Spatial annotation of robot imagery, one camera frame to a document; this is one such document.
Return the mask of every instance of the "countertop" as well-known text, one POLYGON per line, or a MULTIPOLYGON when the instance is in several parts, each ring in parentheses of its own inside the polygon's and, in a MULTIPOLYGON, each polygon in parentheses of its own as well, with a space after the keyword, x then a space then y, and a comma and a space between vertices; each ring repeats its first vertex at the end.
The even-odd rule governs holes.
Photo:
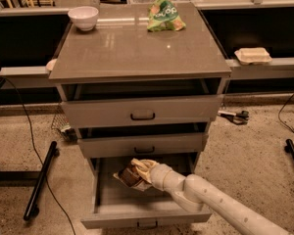
POLYGON ((55 83, 149 78, 228 77, 226 64, 197 9, 175 5, 186 29, 149 32, 148 6, 100 8, 96 27, 72 25, 50 74, 55 83))

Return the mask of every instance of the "concrete floor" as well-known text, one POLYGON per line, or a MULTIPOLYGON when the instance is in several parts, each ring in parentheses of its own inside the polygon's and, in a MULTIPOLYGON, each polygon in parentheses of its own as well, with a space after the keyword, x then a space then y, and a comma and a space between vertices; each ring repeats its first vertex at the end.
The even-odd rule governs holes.
MULTIPOLYGON (((226 97, 226 109, 250 113, 247 125, 237 126, 217 117, 211 126, 205 152, 196 173, 226 194, 294 234, 294 162, 284 152, 285 140, 294 134, 282 126, 278 112, 290 94, 226 97)), ((70 216, 77 235, 114 234, 239 234, 218 214, 207 223, 172 225, 152 230, 136 228, 86 230, 80 219, 90 214, 93 176, 76 144, 65 142, 51 128, 56 105, 26 106, 34 144, 44 158, 51 141, 57 141, 48 181, 70 216)), ((281 118, 294 128, 294 99, 281 118)), ((0 107, 0 170, 38 170, 41 164, 32 148, 28 120, 20 106, 0 107)), ((39 199, 40 213, 31 222, 23 215, 32 187, 0 187, 2 234, 73 234, 70 224, 47 187, 39 199)))

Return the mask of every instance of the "cable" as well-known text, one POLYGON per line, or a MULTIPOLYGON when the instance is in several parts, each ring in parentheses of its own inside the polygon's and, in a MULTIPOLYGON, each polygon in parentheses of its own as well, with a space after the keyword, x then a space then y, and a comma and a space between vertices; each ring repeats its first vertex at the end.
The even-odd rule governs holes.
POLYGON ((284 109, 284 107, 291 101, 291 99, 294 97, 294 93, 288 98, 288 100, 286 100, 286 102, 284 103, 283 107, 280 109, 280 111, 278 112, 278 119, 280 120, 280 122, 282 123, 282 125, 284 127, 286 127, 287 129, 289 129, 291 132, 294 133, 294 128, 292 126, 289 126, 288 124, 286 124, 282 119, 281 119, 281 113, 284 109))
MULTIPOLYGON (((12 81, 10 81, 10 80, 9 80, 8 78, 6 78, 6 77, 2 77, 2 76, 0 76, 0 78, 4 79, 5 81, 8 81, 8 82, 12 85, 12 87, 14 87, 14 89, 16 90, 16 92, 17 92, 17 94, 18 94, 18 97, 19 97, 20 103, 21 103, 21 105, 22 105, 22 107, 23 107, 23 109, 24 109, 24 112, 25 112, 25 114, 26 114, 26 117, 27 117, 27 119, 28 119, 29 130, 30 130, 30 137, 31 137, 31 144, 32 144, 33 150, 34 150, 34 152, 36 153, 37 157, 39 158, 41 164, 43 165, 43 161, 41 160, 41 158, 40 158, 40 156, 39 156, 39 154, 38 154, 38 152, 37 152, 36 146, 35 146, 34 135, 33 135, 33 130, 32 130, 31 120, 30 120, 29 114, 28 114, 28 112, 27 112, 27 109, 26 109, 26 107, 25 107, 25 104, 23 103, 23 100, 22 100, 21 94, 20 94, 18 88, 15 86, 15 84, 14 84, 12 81)), ((75 235, 75 230, 74 230, 74 227, 73 227, 72 221, 71 221, 71 219, 70 219, 68 213, 67 213, 67 212, 64 210, 64 208, 61 206, 61 204, 60 204, 59 201, 57 200, 56 196, 54 195, 53 191, 51 190, 51 187, 50 187, 49 182, 48 182, 47 175, 46 175, 46 177, 45 177, 45 180, 46 180, 46 183, 47 183, 48 189, 49 189, 49 191, 50 191, 52 197, 54 198, 55 202, 58 204, 58 206, 60 207, 60 209, 62 210, 62 212, 66 215, 66 217, 67 217, 67 219, 68 219, 68 221, 69 221, 69 223, 70 223, 70 226, 71 226, 71 228, 72 228, 73 234, 75 235)))

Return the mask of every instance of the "white bowl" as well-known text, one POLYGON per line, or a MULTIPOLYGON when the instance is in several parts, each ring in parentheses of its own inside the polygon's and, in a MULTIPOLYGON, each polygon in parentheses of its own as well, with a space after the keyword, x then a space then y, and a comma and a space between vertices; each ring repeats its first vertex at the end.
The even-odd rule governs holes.
POLYGON ((81 6, 70 9, 68 16, 80 30, 88 31, 97 24, 99 11, 95 7, 81 6))

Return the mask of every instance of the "snack bag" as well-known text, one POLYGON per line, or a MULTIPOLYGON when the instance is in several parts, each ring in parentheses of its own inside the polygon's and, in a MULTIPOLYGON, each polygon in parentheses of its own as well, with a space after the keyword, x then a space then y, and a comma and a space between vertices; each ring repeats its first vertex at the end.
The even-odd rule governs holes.
POLYGON ((182 21, 176 7, 170 0, 156 0, 149 8, 148 30, 181 30, 185 27, 185 22, 182 21))

